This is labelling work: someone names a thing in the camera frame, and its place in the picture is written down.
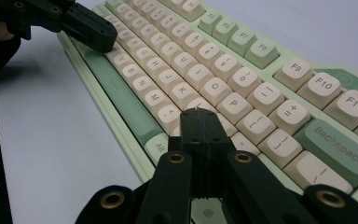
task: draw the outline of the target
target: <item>robotic hand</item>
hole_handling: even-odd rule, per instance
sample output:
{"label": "robotic hand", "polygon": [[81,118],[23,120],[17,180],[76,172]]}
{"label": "robotic hand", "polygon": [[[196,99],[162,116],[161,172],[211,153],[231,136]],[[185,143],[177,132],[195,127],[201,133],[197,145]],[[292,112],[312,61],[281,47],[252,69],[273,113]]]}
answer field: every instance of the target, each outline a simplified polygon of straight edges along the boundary
{"label": "robotic hand", "polygon": [[112,49],[116,28],[75,0],[0,0],[0,21],[23,39],[31,39],[31,26],[69,36],[100,52]]}

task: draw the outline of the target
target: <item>white table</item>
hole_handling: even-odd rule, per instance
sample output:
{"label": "white table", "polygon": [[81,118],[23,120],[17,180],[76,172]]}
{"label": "white table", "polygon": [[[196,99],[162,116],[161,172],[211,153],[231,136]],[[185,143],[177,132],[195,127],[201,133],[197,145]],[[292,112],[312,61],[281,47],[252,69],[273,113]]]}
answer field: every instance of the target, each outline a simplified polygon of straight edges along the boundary
{"label": "white table", "polygon": [[[204,2],[312,62],[358,70],[358,1]],[[97,190],[141,184],[56,35],[40,28],[0,76],[0,141],[15,223],[74,223]]]}

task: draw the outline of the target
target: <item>mechanical keyboard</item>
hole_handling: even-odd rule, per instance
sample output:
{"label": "mechanical keyboard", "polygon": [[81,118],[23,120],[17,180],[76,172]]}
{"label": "mechanical keyboard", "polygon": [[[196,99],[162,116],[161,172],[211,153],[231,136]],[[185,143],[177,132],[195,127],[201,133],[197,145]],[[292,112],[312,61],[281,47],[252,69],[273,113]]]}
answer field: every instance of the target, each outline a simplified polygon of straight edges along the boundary
{"label": "mechanical keyboard", "polygon": [[[180,113],[197,106],[290,190],[323,183],[358,201],[358,72],[313,64],[200,0],[93,10],[117,28],[111,52],[58,37],[143,181],[180,135]],[[192,220],[225,223],[220,207],[196,199]]]}

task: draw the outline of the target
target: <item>green keyboard frame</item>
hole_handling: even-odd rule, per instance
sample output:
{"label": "green keyboard frame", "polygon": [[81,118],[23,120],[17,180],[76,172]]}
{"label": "green keyboard frame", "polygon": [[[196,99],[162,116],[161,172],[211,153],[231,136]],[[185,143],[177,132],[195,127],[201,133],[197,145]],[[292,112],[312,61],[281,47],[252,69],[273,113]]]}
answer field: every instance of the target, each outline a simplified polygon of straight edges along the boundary
{"label": "green keyboard frame", "polygon": [[[172,13],[173,15],[177,15],[174,11],[170,10],[169,8],[165,7],[158,1],[154,1],[158,7],[162,7],[167,12]],[[205,10],[212,9],[212,7],[202,4],[205,8]],[[96,6],[93,9],[97,14],[99,14],[102,17],[105,17],[109,14],[112,14],[110,11],[106,12],[98,8]],[[225,15],[222,13],[222,16],[224,18],[230,18],[228,15]],[[293,53],[290,49],[285,48],[284,46],[281,46],[279,43],[276,43],[275,41],[269,39],[268,37],[260,34],[256,30],[252,29],[251,27],[247,26],[243,22],[237,21],[237,24],[240,27],[247,27],[251,29],[253,32],[255,32],[258,39],[260,38],[266,38],[269,41],[272,41],[276,47],[278,52],[280,53],[280,57],[275,60],[273,63],[268,65],[264,69],[259,69],[258,67],[254,66],[252,63],[249,63],[244,58],[242,58],[240,55],[238,55],[236,52],[234,52],[231,49],[228,49],[227,46],[221,44],[216,39],[214,39],[212,36],[204,33],[200,28],[198,28],[198,24],[200,23],[200,18],[189,22],[186,21],[184,18],[177,15],[177,18],[179,21],[184,22],[190,26],[193,30],[196,32],[199,32],[200,34],[204,35],[206,41],[210,41],[215,43],[219,48],[224,49],[225,53],[228,53],[232,56],[234,56],[238,62],[242,66],[247,66],[254,70],[263,81],[270,82],[271,84],[275,85],[284,95],[285,98],[295,100],[305,106],[312,118],[315,119],[323,119],[336,129],[340,130],[343,134],[347,136],[351,136],[351,139],[358,143],[358,135],[353,134],[350,130],[345,128],[343,125],[338,123],[336,120],[328,117],[325,115],[324,112],[322,112],[320,109],[316,108],[315,106],[311,105],[309,102],[301,98],[299,95],[296,95],[295,92],[292,92],[287,87],[285,87],[282,83],[277,81],[273,75],[292,57],[298,57],[303,58],[300,55]],[[120,114],[117,112],[115,106],[112,104],[112,102],[109,99],[109,96],[105,93],[103,88],[101,87],[100,83],[98,82],[97,78],[92,74],[91,70],[87,66],[86,62],[84,61],[83,57],[86,53],[92,51],[92,49],[89,49],[88,47],[75,44],[73,40],[66,35],[65,33],[59,33],[58,38],[62,42],[62,45],[65,49],[66,54],[68,55],[70,61],[73,63],[74,68],[82,78],[84,84],[86,85],[87,89],[89,90],[90,95],[92,96],[93,100],[95,101],[95,104],[100,109],[101,113],[103,114],[103,117],[105,118],[108,126],[111,128],[112,132],[114,133],[116,139],[121,144],[122,149],[127,154],[129,160],[131,161],[132,166],[140,176],[140,178],[145,182],[148,179],[150,179],[154,173],[155,166],[151,162],[151,160],[147,157],[146,153],[142,149],[142,147],[138,144],[136,139],[133,137],[131,130],[126,125],[125,121],[121,118]],[[312,68],[315,72],[327,72],[331,75],[331,72],[333,71],[335,73],[335,77],[339,79],[341,78],[348,78],[352,80],[351,83],[347,83],[347,85],[343,85],[344,89],[357,89],[358,90],[358,72],[345,67],[341,65],[334,65],[334,64],[311,64]],[[260,159],[267,165],[267,167],[270,169],[270,171],[275,174],[282,182],[283,184],[297,192],[302,193],[302,189],[299,188],[294,182],[287,177],[287,175],[276,167],[276,165],[267,158],[264,154],[261,154]],[[358,201],[358,189],[351,195],[356,201]]]}

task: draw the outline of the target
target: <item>table surface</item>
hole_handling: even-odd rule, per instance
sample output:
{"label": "table surface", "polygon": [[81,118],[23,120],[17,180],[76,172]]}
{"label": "table surface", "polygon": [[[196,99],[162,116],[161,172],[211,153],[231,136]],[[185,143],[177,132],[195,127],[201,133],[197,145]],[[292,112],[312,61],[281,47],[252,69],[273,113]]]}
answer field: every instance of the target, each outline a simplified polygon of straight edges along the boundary
{"label": "table surface", "polygon": [[[314,63],[358,70],[358,1],[204,2]],[[38,27],[0,76],[0,141],[14,223],[74,223],[97,190],[141,184],[56,35]]]}

